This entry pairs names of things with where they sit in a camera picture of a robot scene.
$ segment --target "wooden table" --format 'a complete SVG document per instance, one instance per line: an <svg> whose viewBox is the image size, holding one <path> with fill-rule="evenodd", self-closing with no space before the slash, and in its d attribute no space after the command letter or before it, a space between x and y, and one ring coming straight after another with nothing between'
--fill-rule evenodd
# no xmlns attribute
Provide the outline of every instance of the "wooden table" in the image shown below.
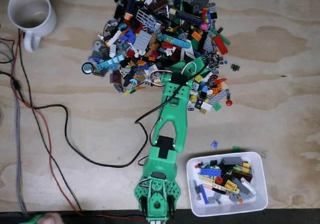
<svg viewBox="0 0 320 224"><path fill-rule="evenodd" d="M7 16L9 0L0 0L0 36L17 39ZM188 113L184 152L178 155L178 208L190 208L186 162L199 155L230 151L232 146L256 151L263 159L269 208L320 207L320 0L213 0L217 27L231 41L224 66L233 106L206 115ZM23 51L24 65L37 106L63 103L70 110L68 133L89 158L127 163L144 142L134 120L158 105L161 89L133 95L116 92L109 77L85 76L81 66L92 51L113 0L51 0L57 14L55 31L35 53ZM8 71L8 65L0 65ZM27 95L20 63L16 77ZM0 211L17 211L13 94L0 76ZM136 209L133 189L142 174L135 162L124 169L94 166L74 153L64 139L65 114L43 110L52 137L53 155L83 209ZM143 123L147 131L156 115ZM27 209L69 210L49 171L30 109L22 106L23 196ZM218 141L217 151L210 144ZM149 147L141 156L148 154Z"/></svg>

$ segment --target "white plastic bin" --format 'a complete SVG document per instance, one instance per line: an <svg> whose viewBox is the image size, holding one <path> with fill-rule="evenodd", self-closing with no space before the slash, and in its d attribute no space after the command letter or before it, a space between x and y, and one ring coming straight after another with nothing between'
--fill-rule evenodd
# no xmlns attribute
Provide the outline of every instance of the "white plastic bin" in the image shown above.
<svg viewBox="0 0 320 224"><path fill-rule="evenodd" d="M215 204L205 204L203 197L201 195L201 200L196 200L196 192L192 185L192 180L196 180L197 185L205 184L206 182L201 181L197 178L199 169L195 168L195 165L198 163L205 163L211 160L217 160L218 163L224 157L234 157L240 156L243 160L248 161L251 164L252 168L252 180L251 185L256 189L256 196L249 200L244 200L243 203L232 203L227 196L221 196L221 205ZM263 210L268 205L268 194L266 191L266 180L264 178L264 168L262 165L262 160L259 154L256 152L238 152L222 155L211 155L211 156L202 156L190 159L186 164L186 174L189 186L189 197L191 203L192 212L199 217L202 216L214 216L214 215L228 215L236 214L250 211ZM213 191L206 189L205 192L208 196L213 195Z"/></svg>

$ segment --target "coffee mug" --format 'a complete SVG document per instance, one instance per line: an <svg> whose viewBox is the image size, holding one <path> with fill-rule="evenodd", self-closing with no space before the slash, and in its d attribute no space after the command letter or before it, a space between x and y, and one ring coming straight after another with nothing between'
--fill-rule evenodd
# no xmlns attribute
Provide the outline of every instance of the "coffee mug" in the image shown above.
<svg viewBox="0 0 320 224"><path fill-rule="evenodd" d="M39 47L42 36L50 34L56 26L56 14L49 0L10 0L8 16L23 30L24 46L28 52Z"/></svg>

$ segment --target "mug handle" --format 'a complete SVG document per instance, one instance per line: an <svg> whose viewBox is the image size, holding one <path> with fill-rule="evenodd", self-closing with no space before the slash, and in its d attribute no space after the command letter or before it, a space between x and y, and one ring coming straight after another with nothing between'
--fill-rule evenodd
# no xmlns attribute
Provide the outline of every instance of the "mug handle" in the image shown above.
<svg viewBox="0 0 320 224"><path fill-rule="evenodd" d="M40 36L33 36L31 31L26 31L26 35L24 36L25 50L28 52L35 51L39 47L40 40Z"/></svg>

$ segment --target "pile of lego bricks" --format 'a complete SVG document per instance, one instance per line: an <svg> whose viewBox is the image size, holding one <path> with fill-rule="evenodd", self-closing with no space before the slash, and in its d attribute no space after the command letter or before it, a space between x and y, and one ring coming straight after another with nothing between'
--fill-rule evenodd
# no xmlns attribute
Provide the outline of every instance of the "pile of lego bricks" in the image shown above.
<svg viewBox="0 0 320 224"><path fill-rule="evenodd" d="M251 184L252 167L241 157L225 157L219 164L216 160L199 163L195 168L199 168L200 172L198 180L193 180L193 187L197 200L203 199L205 204L221 205L223 201L242 203L257 193Z"/></svg>
<svg viewBox="0 0 320 224"><path fill-rule="evenodd" d="M219 79L223 56L230 42L216 30L215 3L209 0L114 0L114 19L107 22L92 55L82 71L104 77L124 95L147 86L162 87L164 70L171 65L206 57L211 68L196 76L188 103L206 113L221 108L218 101L226 96L232 105L226 79Z"/></svg>

